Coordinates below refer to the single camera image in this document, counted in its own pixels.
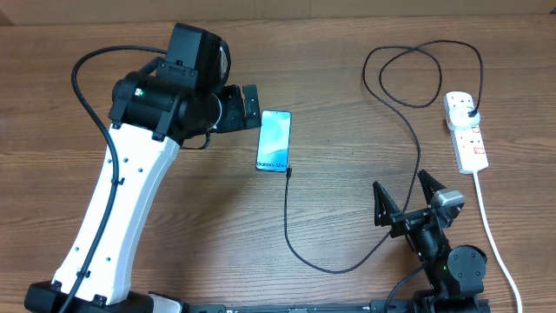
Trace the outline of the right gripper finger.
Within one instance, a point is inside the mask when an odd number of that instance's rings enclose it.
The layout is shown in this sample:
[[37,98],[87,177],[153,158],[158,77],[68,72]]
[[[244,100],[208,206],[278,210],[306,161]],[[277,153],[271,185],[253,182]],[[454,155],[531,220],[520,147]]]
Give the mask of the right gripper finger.
[[387,226],[391,225],[396,216],[400,214],[392,197],[386,192],[383,186],[375,181],[373,183],[374,192],[374,225]]
[[417,177],[420,180],[420,185],[423,190],[427,204],[430,204],[432,202],[433,196],[436,191],[444,190],[446,188],[445,185],[438,182],[426,170],[420,170]]

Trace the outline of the smartphone with blue screen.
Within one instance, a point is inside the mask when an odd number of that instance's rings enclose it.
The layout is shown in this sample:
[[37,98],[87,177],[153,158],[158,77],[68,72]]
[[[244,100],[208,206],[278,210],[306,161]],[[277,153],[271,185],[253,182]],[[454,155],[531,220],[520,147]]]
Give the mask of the smartphone with blue screen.
[[287,170],[291,125],[291,112],[277,110],[262,112],[255,160],[257,170],[269,172]]

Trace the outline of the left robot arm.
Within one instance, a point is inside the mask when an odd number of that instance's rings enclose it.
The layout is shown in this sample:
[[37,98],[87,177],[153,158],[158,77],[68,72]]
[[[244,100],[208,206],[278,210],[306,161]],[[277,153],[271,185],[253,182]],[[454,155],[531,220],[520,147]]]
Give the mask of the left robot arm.
[[33,283],[31,312],[185,312],[131,290],[136,248],[156,192],[185,141],[261,126],[257,88],[228,83],[231,56],[216,34],[177,24],[169,46],[112,91],[103,167],[75,242],[49,281]]

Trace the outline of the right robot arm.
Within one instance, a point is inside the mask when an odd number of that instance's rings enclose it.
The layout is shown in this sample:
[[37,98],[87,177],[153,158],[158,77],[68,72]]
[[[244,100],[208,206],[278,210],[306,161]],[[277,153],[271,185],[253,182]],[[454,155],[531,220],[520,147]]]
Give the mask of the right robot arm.
[[[402,212],[384,187],[373,183],[374,224],[388,226],[392,238],[405,236],[417,254],[420,267],[402,279],[385,300],[373,300],[373,312],[489,312],[484,291],[487,255],[473,245],[451,247],[444,233],[465,204],[464,195],[449,189],[425,170],[418,173],[427,206]],[[428,290],[418,290],[409,300],[394,300],[397,291],[409,279],[424,272]]]

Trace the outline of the white power strip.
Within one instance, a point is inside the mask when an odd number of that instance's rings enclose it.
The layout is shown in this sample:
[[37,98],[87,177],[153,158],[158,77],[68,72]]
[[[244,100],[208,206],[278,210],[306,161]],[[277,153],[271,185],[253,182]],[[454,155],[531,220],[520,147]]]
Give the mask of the white power strip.
[[[445,114],[449,107],[468,107],[474,110],[473,98],[463,91],[451,91],[443,98]],[[487,154],[480,132],[480,124],[465,130],[449,130],[458,171],[473,174],[488,167]]]

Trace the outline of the white USB wall charger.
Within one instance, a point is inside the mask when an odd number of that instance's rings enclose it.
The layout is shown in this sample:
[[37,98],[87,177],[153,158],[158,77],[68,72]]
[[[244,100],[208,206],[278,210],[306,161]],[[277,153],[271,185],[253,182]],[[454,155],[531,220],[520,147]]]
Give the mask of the white USB wall charger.
[[470,129],[479,125],[480,113],[468,107],[449,107],[446,120],[450,130]]

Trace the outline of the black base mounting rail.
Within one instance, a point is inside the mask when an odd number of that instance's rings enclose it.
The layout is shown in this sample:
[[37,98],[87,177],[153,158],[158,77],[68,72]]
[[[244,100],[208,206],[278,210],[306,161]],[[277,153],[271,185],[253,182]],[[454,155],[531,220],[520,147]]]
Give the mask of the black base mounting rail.
[[150,292],[154,301],[154,312],[183,313],[417,313],[427,312],[411,300],[392,300],[385,310],[385,300],[373,300],[359,304],[293,304],[293,305],[259,305],[259,306],[225,306],[223,304],[188,304],[184,301]]

